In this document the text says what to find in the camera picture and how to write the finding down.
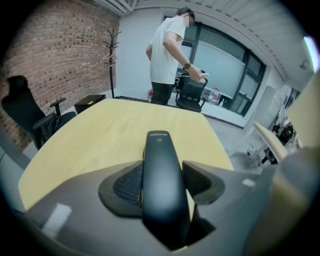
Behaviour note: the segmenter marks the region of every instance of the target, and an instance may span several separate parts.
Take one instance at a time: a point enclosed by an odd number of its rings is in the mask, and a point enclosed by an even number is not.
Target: black window frame
[[[197,48],[198,48],[198,43],[199,43],[199,38],[200,38],[200,33],[201,33],[201,29],[204,28],[206,30],[212,31],[213,33],[216,33],[224,38],[226,38],[227,40],[233,42],[234,44],[240,46],[241,48],[244,49],[244,55],[243,55],[243,59],[242,62],[244,63],[244,68],[243,68],[243,72],[239,81],[239,84],[235,90],[235,93],[233,95],[233,98],[227,103],[227,104],[223,104],[223,107],[226,108],[229,111],[232,111],[234,113],[237,113],[241,116],[245,116],[246,113],[248,112],[250,106],[252,105],[253,101],[256,98],[256,95],[260,89],[262,80],[264,78],[265,75],[265,71],[266,71],[266,65],[249,49],[247,48],[245,45],[243,45],[242,43],[240,43],[239,41],[237,41],[236,39],[234,39],[233,37],[231,37],[230,35],[212,27],[206,24],[203,24],[202,22],[195,22],[194,26],[197,26],[197,30],[196,30],[196,34],[195,34],[195,39],[194,41],[190,41],[190,40],[184,40],[182,42],[182,45],[186,45],[186,46],[191,46],[191,58],[189,59],[190,62],[193,64],[195,57],[196,57],[196,52],[197,52]],[[256,61],[258,61],[258,63],[260,64],[260,69],[259,69],[259,74],[256,75],[253,71],[251,71],[248,67],[249,65],[249,60],[250,58],[254,58]],[[184,72],[184,69],[178,68],[177,72]],[[256,82],[257,82],[257,87],[253,93],[252,98],[249,98],[246,94],[242,94],[240,92],[241,86],[245,80],[246,75],[249,75],[251,78],[253,78]],[[245,100],[247,100],[243,110],[239,113],[237,111],[234,111],[231,109],[233,103],[235,102],[237,96],[240,96],[242,98],[244,98]]]

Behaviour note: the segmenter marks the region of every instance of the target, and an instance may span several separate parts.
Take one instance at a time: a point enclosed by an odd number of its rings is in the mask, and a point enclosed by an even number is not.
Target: white ceiling
[[[125,1],[130,6],[134,2]],[[311,65],[306,65],[307,70],[300,68],[303,60],[309,58],[303,44],[305,32],[278,0],[138,0],[135,9],[185,6],[241,27],[242,33],[268,56],[284,81],[295,81],[295,86],[303,88],[313,75]]]

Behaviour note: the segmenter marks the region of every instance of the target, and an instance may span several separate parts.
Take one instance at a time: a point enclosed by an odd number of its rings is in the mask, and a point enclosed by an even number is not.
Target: fluorescent light
[[[313,65],[313,71],[316,73],[320,67],[320,55],[314,40],[310,36],[305,36],[304,41],[308,48],[309,55]]]

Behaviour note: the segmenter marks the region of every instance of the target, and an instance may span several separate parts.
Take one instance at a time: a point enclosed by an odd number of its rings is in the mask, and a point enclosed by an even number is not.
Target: fire extinguisher
[[[151,98],[152,96],[154,95],[154,91],[153,90],[148,90],[148,102],[150,103],[151,102]]]

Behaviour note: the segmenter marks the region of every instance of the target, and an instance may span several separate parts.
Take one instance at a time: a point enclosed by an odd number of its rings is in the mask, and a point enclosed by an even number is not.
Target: coat rack
[[[114,43],[114,39],[118,34],[121,33],[121,31],[116,34],[115,34],[114,29],[112,30],[112,33],[109,30],[107,30],[107,31],[109,32],[109,34],[111,36],[111,42],[110,43],[105,42],[105,41],[102,41],[102,42],[106,44],[106,47],[108,47],[110,49],[110,51],[109,51],[109,54],[104,56],[102,59],[105,60],[105,59],[109,58],[109,62],[105,62],[104,64],[110,64],[110,66],[109,66],[109,68],[110,68],[109,69],[110,70],[110,85],[111,85],[112,98],[114,99],[115,94],[114,94],[114,82],[113,82],[113,76],[112,76],[112,65],[116,64],[116,62],[113,62],[112,59],[113,59],[113,56],[117,59],[117,56],[113,53],[113,49],[117,48],[118,46],[115,46],[115,45],[119,44],[118,42]]]

